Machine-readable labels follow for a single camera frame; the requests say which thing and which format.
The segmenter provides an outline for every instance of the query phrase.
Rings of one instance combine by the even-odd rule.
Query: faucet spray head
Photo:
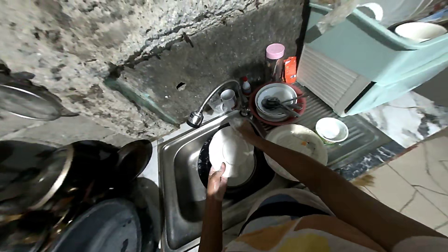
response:
[[[203,119],[204,116],[202,115],[202,113],[198,111],[193,111],[188,117],[187,124],[188,126],[197,129],[201,126]]]

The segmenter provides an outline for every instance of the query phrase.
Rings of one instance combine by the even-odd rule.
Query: forearm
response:
[[[314,159],[260,137],[248,142],[261,149],[291,175],[300,180],[341,220],[358,228],[385,249],[419,235],[438,232],[387,207]]]
[[[222,202],[207,197],[199,252],[220,252],[222,249]]]

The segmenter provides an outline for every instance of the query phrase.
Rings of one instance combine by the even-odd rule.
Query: stainless steel sink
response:
[[[199,243],[205,208],[205,187],[198,175],[198,156],[205,141],[220,125],[241,117],[238,111],[225,114],[198,129],[159,145],[159,177],[164,200],[165,227],[162,246],[165,251],[185,251]],[[251,120],[256,131],[266,132],[258,121]],[[223,228],[243,221],[256,199],[277,188],[294,185],[275,174],[273,179],[254,194],[242,200],[223,201]]]
[[[322,100],[301,87],[308,95],[307,111],[295,123],[314,129],[323,117],[337,117]],[[159,181],[164,200],[165,227],[162,237],[164,251],[186,251],[199,243],[201,234],[205,187],[198,175],[198,156],[205,141],[219,126],[229,119],[241,117],[233,111],[192,129],[165,143],[159,144]],[[391,141],[389,137],[355,115],[340,118],[349,128],[349,137],[342,143],[327,144],[328,166],[340,168],[371,150]],[[272,126],[252,120],[256,131],[266,136]],[[261,189],[240,200],[223,201],[223,229],[229,229],[245,220],[255,201],[269,191],[297,185],[275,174],[273,179],[262,184]]]

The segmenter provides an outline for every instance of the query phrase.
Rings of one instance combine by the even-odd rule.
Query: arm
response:
[[[223,249],[222,201],[227,187],[227,178],[221,176],[224,171],[224,163],[218,171],[213,167],[210,169],[199,252],[220,252]]]
[[[412,236],[446,238],[370,197],[313,158],[258,137],[248,122],[239,130],[248,143],[314,191],[339,219],[358,228],[386,250],[391,251],[395,244]]]

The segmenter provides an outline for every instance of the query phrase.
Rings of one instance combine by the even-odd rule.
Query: clothing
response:
[[[306,210],[252,220],[253,214],[263,215],[263,209],[272,209],[277,203],[281,206],[303,204]],[[241,235],[223,251],[385,252],[360,230],[339,220],[318,196],[301,189],[270,192],[255,203],[246,220]],[[447,248],[448,239],[445,238],[411,237],[399,242],[392,252],[442,252]]]

